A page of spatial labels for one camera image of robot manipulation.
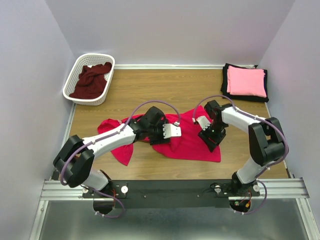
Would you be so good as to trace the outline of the crimson red t shirt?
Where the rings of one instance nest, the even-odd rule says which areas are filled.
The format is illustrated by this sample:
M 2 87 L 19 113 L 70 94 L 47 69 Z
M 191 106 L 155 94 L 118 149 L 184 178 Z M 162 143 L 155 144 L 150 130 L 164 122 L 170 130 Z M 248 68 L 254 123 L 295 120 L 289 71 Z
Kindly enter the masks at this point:
M 152 147 L 156 152 L 171 159 L 205 161 L 214 163 L 221 162 L 220 147 L 218 146 L 214 149 L 213 152 L 210 152 L 207 145 L 198 136 L 198 133 L 202 129 L 199 125 L 193 124 L 193 111 L 194 108 L 180 114 L 180 127 L 182 133 L 181 137 L 173 137 L 170 139 L 169 143 L 152 145 L 150 147 Z M 177 114 L 165 114 L 165 116 L 171 124 L 178 120 Z M 199 106 L 197 108 L 195 116 L 205 116 L 209 118 L 209 115 L 206 113 L 203 106 Z M 97 132 L 98 134 L 108 132 L 118 127 L 120 124 L 125 123 L 127 119 L 128 118 L 117 120 L 108 118 L 97 127 Z M 128 166 L 133 152 L 133 143 L 118 147 L 115 150 L 111 151 L 115 159 L 124 166 Z

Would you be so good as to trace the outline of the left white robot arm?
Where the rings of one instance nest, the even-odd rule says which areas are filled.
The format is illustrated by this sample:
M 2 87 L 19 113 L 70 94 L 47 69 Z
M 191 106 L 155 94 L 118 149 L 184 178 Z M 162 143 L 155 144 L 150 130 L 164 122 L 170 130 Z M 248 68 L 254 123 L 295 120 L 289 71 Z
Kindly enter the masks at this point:
M 60 174 L 60 183 L 70 188 L 83 185 L 92 188 L 99 197 L 107 197 L 111 191 L 111 179 L 104 171 L 93 169 L 94 160 L 119 147 L 145 139 L 151 144 L 169 143 L 164 134 L 168 123 L 165 114 L 152 106 L 145 114 L 99 135 L 69 137 L 53 160 L 53 166 Z

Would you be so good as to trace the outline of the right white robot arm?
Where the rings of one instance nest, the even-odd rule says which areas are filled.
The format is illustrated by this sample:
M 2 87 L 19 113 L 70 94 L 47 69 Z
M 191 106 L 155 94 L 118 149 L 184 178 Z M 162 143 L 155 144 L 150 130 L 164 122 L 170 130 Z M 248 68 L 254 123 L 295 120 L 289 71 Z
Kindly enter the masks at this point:
M 242 168 L 232 174 L 228 183 L 215 182 L 216 195 L 241 196 L 253 188 L 257 179 L 269 167 L 282 162 L 289 152 L 280 121 L 247 113 L 233 103 L 220 105 L 211 100 L 204 106 L 207 115 L 193 116 L 201 131 L 198 136 L 213 152 L 226 137 L 230 125 L 248 135 L 250 157 Z

